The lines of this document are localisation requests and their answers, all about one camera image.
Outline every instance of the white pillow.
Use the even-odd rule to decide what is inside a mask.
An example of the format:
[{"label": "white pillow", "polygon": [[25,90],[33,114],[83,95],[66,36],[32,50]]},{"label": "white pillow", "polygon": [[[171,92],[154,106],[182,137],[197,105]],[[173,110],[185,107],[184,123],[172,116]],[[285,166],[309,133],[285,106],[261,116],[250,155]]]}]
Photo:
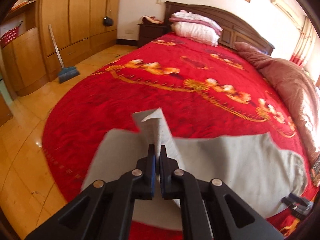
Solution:
[{"label": "white pillow", "polygon": [[210,46],[218,46],[220,37],[208,26],[188,22],[175,22],[173,25],[174,28],[172,29],[180,37],[185,37]]},{"label": "white pillow", "polygon": [[186,12],[186,11],[179,11],[174,14],[172,14],[176,18],[181,18],[181,19],[187,19],[187,20],[200,20],[203,22],[209,23],[212,27],[218,29],[219,31],[222,31],[223,29],[217,24],[215,21],[209,19],[208,17],[204,17],[200,14],[194,14],[192,12]]}]

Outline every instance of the gray cloth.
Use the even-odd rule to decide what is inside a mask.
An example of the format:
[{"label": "gray cloth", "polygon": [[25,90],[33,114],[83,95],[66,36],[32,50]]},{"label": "gray cloth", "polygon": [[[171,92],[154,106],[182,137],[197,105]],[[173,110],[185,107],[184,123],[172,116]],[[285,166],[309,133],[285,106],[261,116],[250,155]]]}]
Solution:
[{"label": "gray cloth", "polygon": [[[263,217],[284,209],[281,198],[290,192],[301,195],[307,185],[303,159],[295,152],[280,150],[269,134],[221,136],[214,139],[172,138],[161,109],[135,113],[141,133],[110,130],[92,160],[82,189],[97,179],[118,179],[133,170],[146,156],[148,144],[166,145],[167,154],[179,167],[196,178],[220,178]],[[165,201],[156,184],[152,201],[137,200],[133,219],[149,225],[181,230],[180,209]]]}]

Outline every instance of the wardrobe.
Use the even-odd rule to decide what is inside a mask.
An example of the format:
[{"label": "wardrobe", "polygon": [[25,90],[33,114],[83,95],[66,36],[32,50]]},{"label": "wardrobe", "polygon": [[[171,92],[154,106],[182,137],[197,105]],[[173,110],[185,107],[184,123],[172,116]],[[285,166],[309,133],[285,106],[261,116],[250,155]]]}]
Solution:
[{"label": "wardrobe", "polygon": [[[41,0],[39,35],[50,80],[56,78],[60,64],[48,25],[51,24],[61,57],[73,66],[89,56],[116,44],[119,0]],[[105,16],[113,26],[105,27]]]}]

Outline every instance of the wooden nightstand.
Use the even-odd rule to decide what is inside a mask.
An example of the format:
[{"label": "wooden nightstand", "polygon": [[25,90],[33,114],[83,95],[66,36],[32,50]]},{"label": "wooden nightstand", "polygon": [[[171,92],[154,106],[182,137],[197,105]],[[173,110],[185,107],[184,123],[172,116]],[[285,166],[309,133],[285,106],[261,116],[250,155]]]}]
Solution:
[{"label": "wooden nightstand", "polygon": [[138,48],[146,45],[150,41],[159,38],[170,31],[170,25],[144,24],[138,23],[140,26]]}]

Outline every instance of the red curtain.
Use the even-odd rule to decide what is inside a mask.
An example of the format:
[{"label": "red curtain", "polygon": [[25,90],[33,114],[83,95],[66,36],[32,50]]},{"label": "red curtain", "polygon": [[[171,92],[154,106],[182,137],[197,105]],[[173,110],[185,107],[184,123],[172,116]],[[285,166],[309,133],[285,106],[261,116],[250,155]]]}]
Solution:
[{"label": "red curtain", "polygon": [[304,67],[311,56],[315,42],[316,30],[310,22],[310,19],[306,16],[299,41],[290,61],[294,62],[298,66]]}]

